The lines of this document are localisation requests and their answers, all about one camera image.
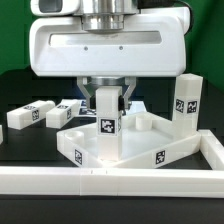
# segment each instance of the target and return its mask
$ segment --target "rectangular block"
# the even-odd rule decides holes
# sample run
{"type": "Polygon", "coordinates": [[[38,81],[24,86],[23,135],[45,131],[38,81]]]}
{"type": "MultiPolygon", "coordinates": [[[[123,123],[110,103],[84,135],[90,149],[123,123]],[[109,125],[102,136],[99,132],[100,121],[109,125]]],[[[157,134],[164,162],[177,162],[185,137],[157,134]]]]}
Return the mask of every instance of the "rectangular block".
{"type": "Polygon", "coordinates": [[[78,113],[80,102],[78,100],[62,100],[46,114],[46,126],[48,128],[62,128],[78,113]]]}
{"type": "Polygon", "coordinates": [[[203,78],[193,74],[180,75],[176,79],[173,131],[174,139],[196,133],[203,78]]]}
{"type": "Polygon", "coordinates": [[[80,195],[79,168],[0,167],[0,194],[80,195]]]}
{"type": "Polygon", "coordinates": [[[209,130],[201,133],[200,150],[213,170],[224,170],[224,147],[209,130]]]}
{"type": "Polygon", "coordinates": [[[103,86],[96,91],[97,146],[102,160],[119,161],[122,154],[122,112],[118,110],[122,88],[103,86]]]}
{"type": "Polygon", "coordinates": [[[3,142],[2,125],[0,125],[0,144],[3,142]]]}
{"type": "Polygon", "coordinates": [[[53,101],[38,100],[29,105],[7,113],[8,127],[21,130],[46,117],[46,113],[55,107],[53,101]]]}
{"type": "Polygon", "coordinates": [[[220,171],[118,169],[118,196],[224,197],[220,171]]]}
{"type": "Polygon", "coordinates": [[[117,196],[118,176],[107,169],[82,169],[80,195],[117,196]]]}

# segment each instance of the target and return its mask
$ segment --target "white foam block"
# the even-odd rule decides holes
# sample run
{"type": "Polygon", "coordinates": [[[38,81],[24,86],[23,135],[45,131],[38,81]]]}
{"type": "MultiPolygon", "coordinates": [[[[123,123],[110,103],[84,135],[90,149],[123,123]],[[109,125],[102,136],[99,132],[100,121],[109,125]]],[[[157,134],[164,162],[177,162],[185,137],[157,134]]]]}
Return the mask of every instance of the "white foam block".
{"type": "Polygon", "coordinates": [[[180,75],[176,79],[172,119],[175,139],[196,133],[202,81],[202,77],[193,74],[180,75]]]}
{"type": "Polygon", "coordinates": [[[201,133],[200,150],[213,170],[224,170],[224,147],[209,130],[201,133]]]}
{"type": "Polygon", "coordinates": [[[0,167],[0,194],[80,195],[79,168],[0,167]]]}
{"type": "Polygon", "coordinates": [[[122,88],[103,86],[96,91],[97,145],[102,160],[119,161],[122,154],[122,112],[118,110],[118,99],[122,88]]]}
{"type": "Polygon", "coordinates": [[[106,169],[82,169],[80,195],[117,196],[118,177],[106,169]]]}
{"type": "Polygon", "coordinates": [[[46,113],[55,107],[53,101],[38,100],[7,113],[8,127],[21,130],[46,117],[46,113]]]}
{"type": "Polygon", "coordinates": [[[3,142],[2,126],[0,125],[0,144],[3,142]]]}
{"type": "Polygon", "coordinates": [[[78,100],[62,100],[59,105],[47,112],[46,126],[62,128],[77,114],[79,107],[80,101],[78,100]]]}
{"type": "Polygon", "coordinates": [[[113,172],[119,178],[118,196],[224,197],[221,171],[119,169],[113,172]]]}

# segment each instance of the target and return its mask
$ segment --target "black table surface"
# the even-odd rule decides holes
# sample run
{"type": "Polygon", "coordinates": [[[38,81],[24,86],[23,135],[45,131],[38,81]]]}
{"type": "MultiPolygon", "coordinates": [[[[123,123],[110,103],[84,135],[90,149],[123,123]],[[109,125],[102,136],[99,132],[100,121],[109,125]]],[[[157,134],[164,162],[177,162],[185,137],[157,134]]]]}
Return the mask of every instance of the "black table surface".
{"type": "MultiPolygon", "coordinates": [[[[133,100],[144,100],[148,111],[172,118],[174,78],[139,79],[133,100]]],[[[6,113],[36,100],[82,99],[75,78],[40,78],[29,69],[0,76],[0,166],[74,167],[56,148],[57,129],[45,120],[23,130],[7,127],[6,113]]],[[[204,80],[199,129],[210,129],[224,143],[224,94],[204,80]]],[[[95,122],[73,118],[68,129],[95,122]]],[[[166,169],[206,169],[198,152],[168,164],[166,169]]],[[[0,223],[224,223],[223,199],[164,197],[79,197],[0,195],[0,223]]]]}

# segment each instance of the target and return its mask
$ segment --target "white block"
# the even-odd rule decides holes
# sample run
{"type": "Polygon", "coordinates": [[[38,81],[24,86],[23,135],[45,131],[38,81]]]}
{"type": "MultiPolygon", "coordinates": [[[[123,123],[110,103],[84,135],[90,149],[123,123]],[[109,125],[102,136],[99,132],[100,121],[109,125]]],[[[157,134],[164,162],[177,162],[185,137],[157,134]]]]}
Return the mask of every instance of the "white block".
{"type": "Polygon", "coordinates": [[[0,144],[3,142],[2,125],[0,125],[0,144]]]}
{"type": "Polygon", "coordinates": [[[82,169],[80,195],[117,196],[118,176],[107,169],[82,169]]]}
{"type": "Polygon", "coordinates": [[[209,130],[201,133],[200,150],[213,170],[224,170],[224,147],[209,130]]]}
{"type": "Polygon", "coordinates": [[[224,197],[221,171],[118,169],[114,175],[118,196],[224,197]]]}
{"type": "Polygon", "coordinates": [[[79,168],[0,167],[0,194],[80,195],[79,168]]]}
{"type": "Polygon", "coordinates": [[[62,128],[77,114],[80,107],[78,100],[62,100],[46,114],[46,126],[48,128],[62,128]]]}
{"type": "Polygon", "coordinates": [[[97,145],[102,160],[119,161],[122,154],[122,112],[118,99],[122,88],[103,86],[96,91],[97,145]]]}
{"type": "Polygon", "coordinates": [[[38,100],[29,105],[10,111],[7,113],[8,127],[21,130],[44,119],[46,113],[53,107],[55,107],[53,101],[38,100]]]}
{"type": "Polygon", "coordinates": [[[176,79],[172,119],[174,139],[196,133],[202,81],[202,77],[193,74],[180,75],[176,79]]]}

